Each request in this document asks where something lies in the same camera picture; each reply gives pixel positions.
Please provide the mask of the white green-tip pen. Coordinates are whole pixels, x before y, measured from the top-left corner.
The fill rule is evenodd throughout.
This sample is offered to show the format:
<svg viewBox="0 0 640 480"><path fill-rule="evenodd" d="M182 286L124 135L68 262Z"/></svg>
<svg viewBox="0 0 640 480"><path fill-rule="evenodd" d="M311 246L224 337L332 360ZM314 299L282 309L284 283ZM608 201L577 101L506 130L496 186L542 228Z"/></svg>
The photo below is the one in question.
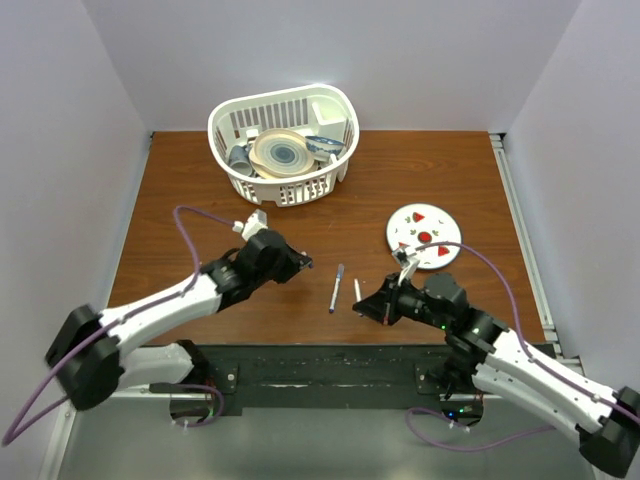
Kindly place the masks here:
<svg viewBox="0 0 640 480"><path fill-rule="evenodd" d="M360 288L360 283L359 280L357 278L354 278L354 292L355 292L355 300L356 302L354 303L354 311L358 314L358 316L360 318L364 318L364 314L356 307L357 304L359 304L362 301L362 293L361 293L361 288Z"/></svg>

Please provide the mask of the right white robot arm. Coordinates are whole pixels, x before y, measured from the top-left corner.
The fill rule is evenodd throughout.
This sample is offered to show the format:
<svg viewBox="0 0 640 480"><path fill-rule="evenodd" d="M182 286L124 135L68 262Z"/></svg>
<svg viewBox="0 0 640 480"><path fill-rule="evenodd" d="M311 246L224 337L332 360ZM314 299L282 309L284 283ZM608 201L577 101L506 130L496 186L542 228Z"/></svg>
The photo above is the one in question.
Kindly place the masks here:
<svg viewBox="0 0 640 480"><path fill-rule="evenodd" d="M390 274L353 309L383 325L406 317L443 331L451 349L441 373L446 386L498 395L575 441L595 468L616 478L628 474L639 450L638 392L602 385L521 340L473 307L451 275L433 275L418 289Z"/></svg>

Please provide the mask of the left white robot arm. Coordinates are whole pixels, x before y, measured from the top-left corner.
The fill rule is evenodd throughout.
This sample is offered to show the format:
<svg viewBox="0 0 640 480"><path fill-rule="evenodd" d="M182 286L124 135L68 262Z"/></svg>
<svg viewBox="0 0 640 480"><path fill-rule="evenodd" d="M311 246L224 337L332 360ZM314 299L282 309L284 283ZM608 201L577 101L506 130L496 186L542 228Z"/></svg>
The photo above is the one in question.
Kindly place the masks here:
<svg viewBox="0 0 640 480"><path fill-rule="evenodd" d="M142 384L176 384L196 392L209 375L208 361L198 348L190 341L154 348L148 342L247 300L269 281L283 284L311 264L311 258L291 248L281 234L261 229L243 247L147 298L101 312L89 305L74 309L45 360L78 411Z"/></svg>

